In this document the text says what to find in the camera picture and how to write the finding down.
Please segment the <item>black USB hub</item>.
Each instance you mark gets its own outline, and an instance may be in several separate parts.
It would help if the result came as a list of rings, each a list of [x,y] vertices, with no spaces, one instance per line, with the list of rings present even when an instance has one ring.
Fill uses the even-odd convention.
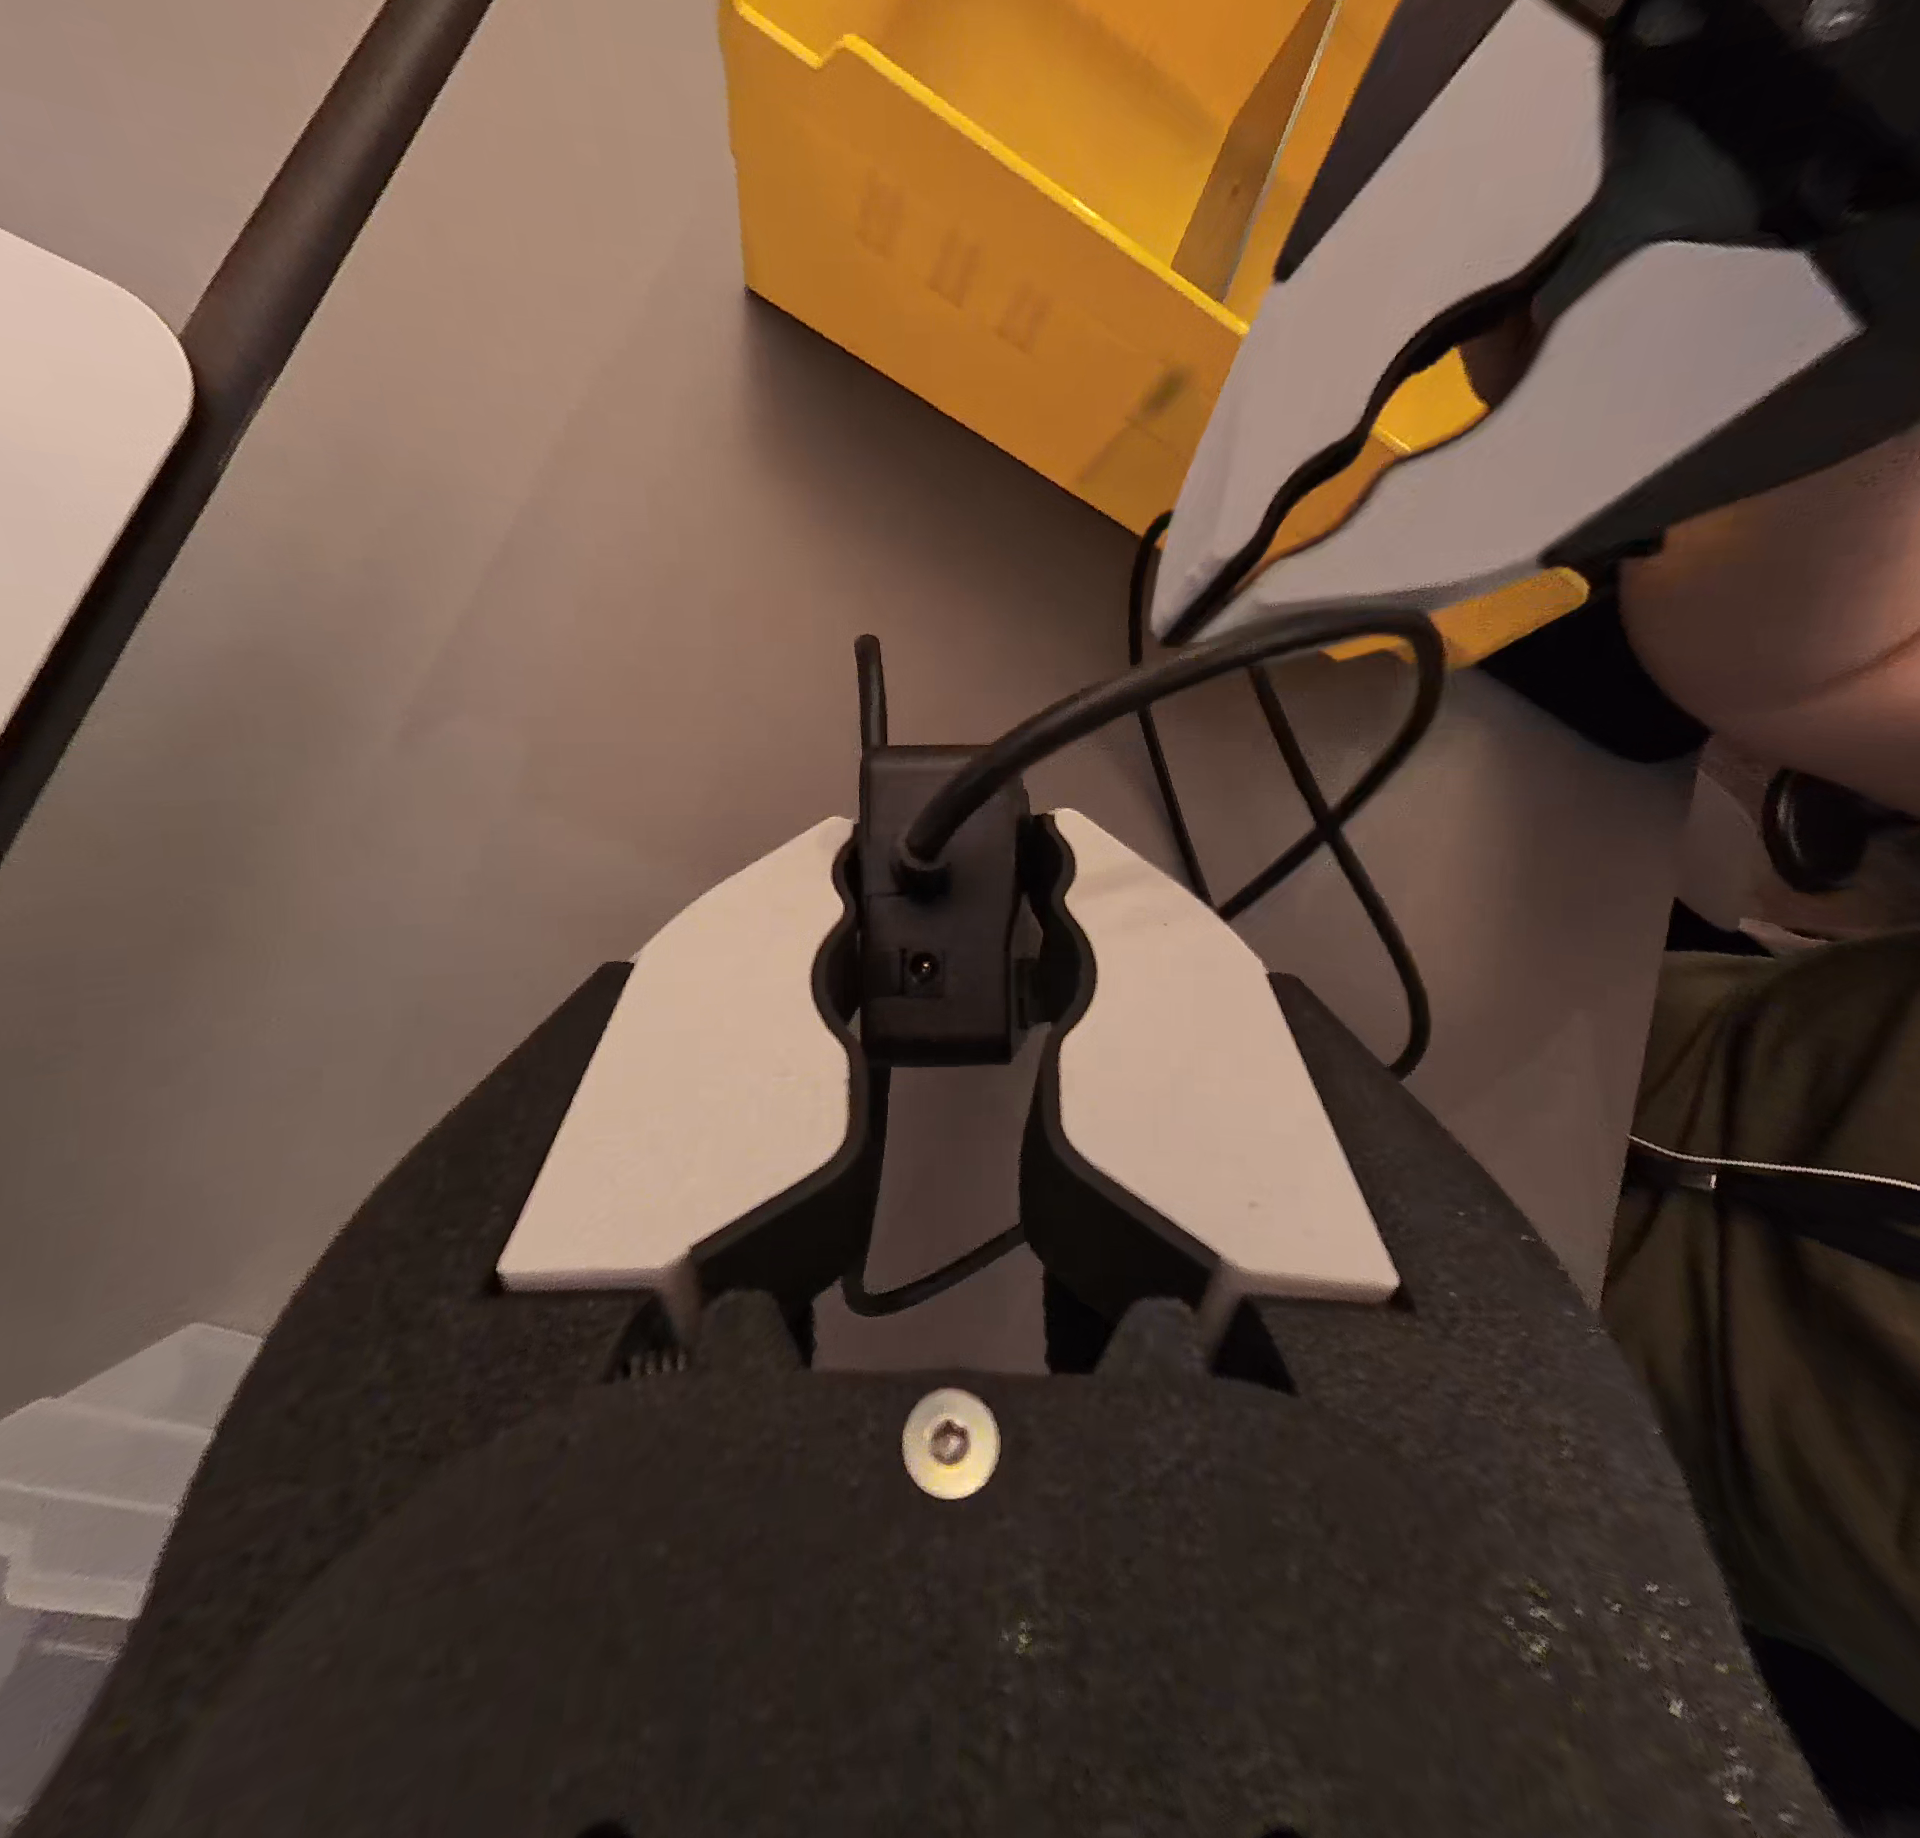
[[[1037,1021],[1040,850],[1027,788],[988,800],[942,850],[939,879],[895,856],[971,749],[862,745],[855,825],[860,1043],[885,1066],[1011,1061]]]

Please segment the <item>person's right forearm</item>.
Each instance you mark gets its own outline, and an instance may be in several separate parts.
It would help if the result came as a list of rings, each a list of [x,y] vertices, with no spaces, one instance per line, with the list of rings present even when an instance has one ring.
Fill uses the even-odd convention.
[[[1754,763],[1918,817],[1918,432],[1675,528],[1622,563],[1661,693]]]

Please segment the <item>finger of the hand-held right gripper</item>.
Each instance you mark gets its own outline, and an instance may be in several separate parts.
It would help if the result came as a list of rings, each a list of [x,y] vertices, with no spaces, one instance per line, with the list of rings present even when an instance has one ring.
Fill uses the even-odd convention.
[[[1548,253],[1602,180],[1602,46],[1514,0],[1308,253],[1268,287],[1172,507],[1155,636],[1193,636],[1276,536],[1289,482],[1369,433],[1405,360]]]
[[[1558,319],[1471,428],[1398,460],[1198,631],[1308,604],[1483,596],[1860,333],[1796,249],[1645,246]]]

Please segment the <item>black bin divider plate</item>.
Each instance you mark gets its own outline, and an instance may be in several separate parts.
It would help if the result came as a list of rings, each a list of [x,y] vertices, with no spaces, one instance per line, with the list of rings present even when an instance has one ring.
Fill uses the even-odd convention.
[[[1220,305],[1233,297],[1260,206],[1278,176],[1281,153],[1299,119],[1299,105],[1342,3],[1308,0],[1302,8],[1299,19],[1287,28],[1278,53],[1223,134],[1214,170],[1172,251],[1172,271]]]

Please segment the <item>yellow storage bin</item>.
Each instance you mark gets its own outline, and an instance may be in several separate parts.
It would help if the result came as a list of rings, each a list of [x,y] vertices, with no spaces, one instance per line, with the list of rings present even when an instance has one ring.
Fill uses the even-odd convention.
[[[720,0],[749,287],[1127,530],[1175,504],[1387,0],[1220,305],[1172,271],[1308,0]]]

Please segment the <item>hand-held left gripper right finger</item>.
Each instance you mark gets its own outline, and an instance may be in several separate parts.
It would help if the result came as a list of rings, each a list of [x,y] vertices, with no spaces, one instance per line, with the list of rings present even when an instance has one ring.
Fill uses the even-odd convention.
[[[1097,1323],[1175,1298],[1202,1344],[1271,1298],[1403,1286],[1264,962],[1078,809],[1036,820],[1045,1045],[1022,1228]]]

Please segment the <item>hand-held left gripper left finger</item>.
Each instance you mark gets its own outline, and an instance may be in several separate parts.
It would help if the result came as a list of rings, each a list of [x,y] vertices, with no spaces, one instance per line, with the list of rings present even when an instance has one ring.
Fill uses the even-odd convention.
[[[675,914],[631,962],[496,1259],[508,1295],[651,1295],[690,1341],[761,1292],[805,1313],[873,1214],[873,1098],[835,1000],[852,817]]]

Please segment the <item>clear plastic bin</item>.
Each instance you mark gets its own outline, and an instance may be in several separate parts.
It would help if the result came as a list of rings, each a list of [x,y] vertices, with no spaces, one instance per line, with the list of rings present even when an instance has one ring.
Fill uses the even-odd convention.
[[[258,1346],[189,1323],[2,1419],[2,1834],[103,1692]]]

